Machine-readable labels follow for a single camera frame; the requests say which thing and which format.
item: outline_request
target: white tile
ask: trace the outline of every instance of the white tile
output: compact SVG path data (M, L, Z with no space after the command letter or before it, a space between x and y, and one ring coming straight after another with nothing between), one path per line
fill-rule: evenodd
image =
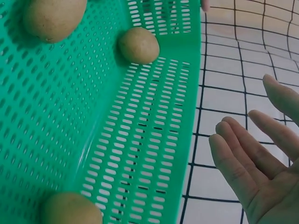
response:
M215 126L226 116L236 119L242 126L245 126L245 116L202 110L199 133L207 135L214 134Z
M193 168L189 195L238 201L237 196L224 179L221 172L215 168Z
M291 11L293 6L293 1L282 2L281 0L271 0L271 5Z
M206 14L206 21L208 23L220 23L233 25L234 24L234 10L223 8L211 8L209 13Z
M202 85L203 77L204 77L204 71L200 70L200 72L199 72L199 85Z
M243 62L244 75L247 77L262 79L265 74L274 77L272 66Z
M276 145L266 145L266 144L262 144L262 146L264 146L266 149L268 149L268 151L274 156L276 157L279 161L281 161L283 164L285 164L286 166L289 164L289 159L288 157L284 154L284 152L278 148Z
M223 44L231 47L238 47L238 42L235 38L226 38L222 36L207 35L209 43Z
M207 32L207 34L210 34L210 35L235 38L234 26L208 23L206 32Z
M267 97L253 96L247 94L247 111L259 110L272 118L281 119L282 113L278 111Z
M263 44L263 33L261 30L245 27L236 27L236 33L239 41L249 41Z
M181 217L182 217L182 212L183 212L183 207L184 207L185 199L182 197L181 202L179 204L179 209L178 209L178 217L177 217L177 224L180 224Z
M224 112L245 114L244 93L205 87L202 107Z
M241 49L242 60L259 64L272 65L267 53Z
M201 41L202 42L206 42L206 34L204 34L204 33L202 33L202 31L201 31Z
M244 80L246 92L267 96L266 90L263 86L263 81L261 79L244 78Z
M295 72L299 72L297 65L294 61L284 58L284 57L279 57L276 55L272 55L272 60L273 60L273 65L274 67L282 68L282 69L288 69L292 70Z
M199 109L196 109L195 117L194 117L194 124L193 124L193 133L196 133L197 125L198 125L198 118L199 118Z
M206 69L226 72L229 74L242 75L241 62L233 59L207 56Z
M289 47L292 52L299 53L299 40L289 37Z
M267 48L267 51L272 55L277 55L277 56L285 57L285 58L290 57L290 52L287 50L277 49L277 48L270 47L270 46L267 46L266 48Z
M295 132L297 135L299 135L299 128L298 128L298 126L294 122L287 121L286 122L286 126L288 128L290 128L293 132Z
M204 55L201 55L200 69L205 68L205 60L206 60L206 57Z
M263 133L249 118L248 118L248 132L257 141L273 143L273 141L269 138L269 136Z
M186 173L185 173L185 178L184 178L183 195L186 195L186 193L187 193L190 169L191 169L191 166L188 165L187 169L186 169Z
M212 43L209 43L207 45L207 55L227 57L238 60L240 59L240 52L238 48L232 48Z
M296 62L299 62L299 54L297 53L291 53L292 60L295 60Z
M198 91L197 91L197 101L196 101L196 107L200 107L200 103L202 101L201 98L201 93L202 93L202 87L198 87Z
M194 162L200 165L215 166L208 137L198 137Z
M253 50L253 51L267 53L266 49L261 44L244 42L244 41L239 41L239 44L240 44L240 48L241 49Z
M200 27L201 27L201 33L205 34L206 33L206 24L202 22Z
M189 152L189 162L192 162L193 152L194 152L194 145L195 144L195 135L191 136L191 144L190 144L190 152Z
M264 31L265 45L288 50L287 36Z
M277 80L286 84L299 84L299 73L275 68Z
M243 78L241 76L234 76L212 71L206 71L205 86L244 91Z
M188 199L184 224L240 224L239 203Z

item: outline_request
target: green plastic basket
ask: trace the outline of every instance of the green plastic basket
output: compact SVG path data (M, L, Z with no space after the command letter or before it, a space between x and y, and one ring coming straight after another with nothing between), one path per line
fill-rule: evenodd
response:
M63 42L29 36L23 0L0 0L0 223L36 224L53 191L104 223L176 222L199 79L197 0L89 0ZM118 36L153 32L160 57L129 64Z

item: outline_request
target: wire grid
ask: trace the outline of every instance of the wire grid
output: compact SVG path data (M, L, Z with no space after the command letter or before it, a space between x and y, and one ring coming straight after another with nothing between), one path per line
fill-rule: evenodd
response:
M254 126L247 113L258 109L299 133L290 118L271 105L262 83L263 75L268 73L299 92L299 38L295 37L299 1L251 1L252 8L260 12L245 11L240 6L242 0L219 2L211 0L215 5L211 11L232 15L233 19L224 23L226 20L220 16L202 14L199 93L178 224L248 223L240 202L214 166L208 145L208 137L223 117L238 120L287 166L290 160ZM252 26L244 26L248 24L241 21L244 15L248 20L258 19ZM276 24L281 24L282 30L275 28Z

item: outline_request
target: small potato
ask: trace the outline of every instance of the small potato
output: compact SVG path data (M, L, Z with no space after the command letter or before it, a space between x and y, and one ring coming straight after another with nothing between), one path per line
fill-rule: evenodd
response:
M124 57L137 64L149 64L160 54L158 40L150 31L142 27L128 30L119 39L118 44Z
M46 43L67 38L81 22L87 0L29 0L23 14L25 29Z
M76 193L58 193L41 207L42 224L102 224L102 213L91 201Z

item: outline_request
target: human hand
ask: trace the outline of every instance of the human hand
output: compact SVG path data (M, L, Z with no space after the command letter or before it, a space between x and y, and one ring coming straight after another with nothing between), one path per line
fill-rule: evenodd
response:
M273 105L299 126L299 95L264 76ZM239 198L250 224L299 222L299 137L259 111L249 117L291 159L287 168L236 120L224 118L209 142L213 160Z
M207 12L210 8L209 0L201 0L201 8L204 12Z

